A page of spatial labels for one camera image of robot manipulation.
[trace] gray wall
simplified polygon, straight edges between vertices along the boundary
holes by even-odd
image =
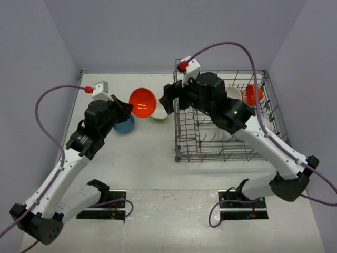
[[[337,2],[308,0],[270,67],[291,144],[314,154],[319,171],[337,183]],[[335,193],[313,176],[312,197],[336,203]],[[312,203],[326,249],[335,253],[336,208]]]
[[[272,63],[305,0],[45,0],[79,67],[90,72],[167,72],[174,60],[219,41],[243,43]],[[250,69],[234,46],[198,58],[208,69]]]
[[[35,123],[35,101],[48,88],[77,84],[78,70],[43,1],[2,1],[0,34],[2,230],[12,222],[11,206],[30,197],[52,170],[58,154]],[[75,90],[56,91],[41,104],[43,124],[59,140],[75,96]],[[0,239],[0,252],[18,252],[22,235],[14,228]]]

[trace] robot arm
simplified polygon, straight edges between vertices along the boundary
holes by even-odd
[[[116,123],[126,121],[133,106],[108,95],[106,82],[98,82],[93,88],[92,101],[84,113],[77,130],[66,144],[65,163],[57,163],[39,189],[26,200],[24,205],[14,204],[10,214],[17,220],[30,210],[18,227],[45,245],[52,243],[60,234],[63,225],[85,208],[104,202],[109,187],[97,180],[90,181],[81,193],[67,203],[61,199],[75,177],[89,164],[104,145],[104,139]]]
[[[265,134],[253,108],[241,100],[228,98],[221,78],[210,72],[199,74],[197,60],[192,59],[186,66],[187,59],[189,57],[177,67],[185,78],[164,87],[160,103],[166,112],[170,114],[174,111],[173,100],[178,99],[180,110],[192,107],[208,115],[217,127],[249,143],[275,167],[276,172],[269,176],[243,180],[236,190],[238,199],[254,200],[275,194],[286,201],[294,201],[305,190],[312,173],[303,164],[316,168],[319,160],[293,150],[270,130]],[[269,136],[298,160],[290,159]]]

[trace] dish rack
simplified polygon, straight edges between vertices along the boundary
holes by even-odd
[[[213,72],[222,78],[225,87],[234,86],[243,92],[248,84],[253,84],[252,71],[246,70],[203,70],[200,73]],[[183,75],[174,71],[174,81],[181,80]],[[271,122],[271,130],[284,142],[288,143],[288,136],[283,124],[281,112],[277,105],[277,100],[272,88],[267,71],[257,71],[257,81],[259,87],[264,92],[264,97],[260,101],[261,115]],[[221,140],[220,129],[216,127],[211,119],[199,111],[188,108],[185,111],[179,110],[178,99],[174,101],[175,118],[175,161],[208,161],[208,160],[264,160],[252,146],[248,143],[232,137],[227,141]]]

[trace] white floor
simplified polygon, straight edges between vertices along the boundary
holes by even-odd
[[[131,92],[149,87],[159,99],[172,74],[85,74],[82,86],[108,81],[111,94],[127,102]],[[80,92],[67,139],[83,119],[91,97]],[[267,198],[269,220],[226,221],[216,229],[207,224],[217,202],[217,190],[237,186],[245,178],[268,174],[265,161],[176,163],[174,118],[158,123],[136,119],[128,135],[114,131],[105,146],[83,169],[66,193],[76,195],[82,186],[98,179],[111,189],[127,189],[135,205],[126,220],[71,220],[49,246],[30,252],[307,252],[323,253],[310,203],[288,203]],[[25,236],[23,247],[33,240]]]

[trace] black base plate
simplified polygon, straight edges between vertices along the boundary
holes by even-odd
[[[235,191],[218,191],[219,201],[236,199]],[[223,203],[220,204],[220,215],[223,220],[256,220],[268,219],[267,206],[264,198],[253,204]]]
[[[126,191],[110,190],[107,201],[124,198]],[[94,219],[94,220],[125,220],[125,202],[116,202],[100,207],[87,208],[80,212],[76,219]]]

